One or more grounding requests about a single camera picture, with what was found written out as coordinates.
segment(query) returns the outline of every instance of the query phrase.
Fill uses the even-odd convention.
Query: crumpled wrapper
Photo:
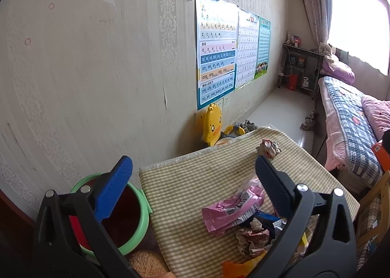
[[[244,256],[258,257],[266,251],[270,240],[269,230],[263,229],[261,222],[254,218],[250,223],[251,228],[239,229],[235,236],[238,240],[238,250]]]
[[[282,152],[277,142],[267,140],[263,138],[263,141],[256,147],[259,155],[265,155],[268,159],[274,159],[278,154]]]

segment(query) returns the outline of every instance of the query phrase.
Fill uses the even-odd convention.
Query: trash
[[[270,231],[262,227],[261,222],[254,218],[251,228],[239,229],[235,236],[238,240],[238,250],[244,256],[258,257],[270,243]]]
[[[246,277],[256,267],[257,263],[265,257],[266,254],[267,252],[264,251],[258,257],[253,258],[244,264],[235,264],[232,262],[222,263],[222,278]]]
[[[275,231],[275,237],[274,237],[275,239],[279,237],[281,231],[284,229],[285,226],[286,226],[286,220],[284,219],[280,219],[273,223],[273,228]]]
[[[274,159],[276,155],[282,152],[277,142],[273,142],[267,139],[263,139],[261,144],[256,147],[256,150],[259,155],[265,155],[269,159]]]
[[[280,220],[280,217],[274,216],[272,214],[263,211],[256,211],[249,219],[247,219],[244,223],[242,223],[242,225],[244,227],[250,227],[250,222],[252,222],[254,218],[256,218],[258,221],[261,222],[264,229],[270,231],[271,237],[275,237],[272,223]]]
[[[264,189],[253,174],[233,197],[202,208],[203,221],[210,233],[222,236],[225,231],[250,218],[264,203]]]

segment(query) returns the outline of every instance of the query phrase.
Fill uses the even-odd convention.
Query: pillow
[[[361,105],[376,139],[380,141],[383,133],[390,129],[390,101],[380,101],[374,97],[363,95]]]
[[[351,67],[344,64],[341,61],[338,61],[335,64],[334,70],[332,70],[328,63],[326,62],[326,59],[322,62],[322,68],[328,72],[330,76],[333,76],[337,79],[340,79],[341,81],[344,81],[348,83],[349,85],[353,84],[355,82],[355,74],[352,71]]]

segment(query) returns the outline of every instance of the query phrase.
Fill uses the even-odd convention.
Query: educational poster
[[[259,18],[259,20],[259,51],[257,54],[255,79],[267,72],[268,55],[270,53],[271,22],[263,18]]]
[[[238,8],[222,0],[195,0],[198,109],[234,90]]]
[[[245,86],[255,78],[258,41],[259,17],[239,9],[235,89]]]

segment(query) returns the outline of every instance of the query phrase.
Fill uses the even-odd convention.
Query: table
[[[230,197],[254,173],[255,147],[263,138],[279,142],[282,153],[272,161],[277,170],[316,192],[341,188],[355,219],[359,203],[324,167],[286,134],[261,127],[226,144],[140,169],[157,243],[178,278],[220,278],[222,262],[245,261],[237,248],[237,229],[214,237],[206,230],[201,208]],[[273,212],[268,196],[261,209]]]

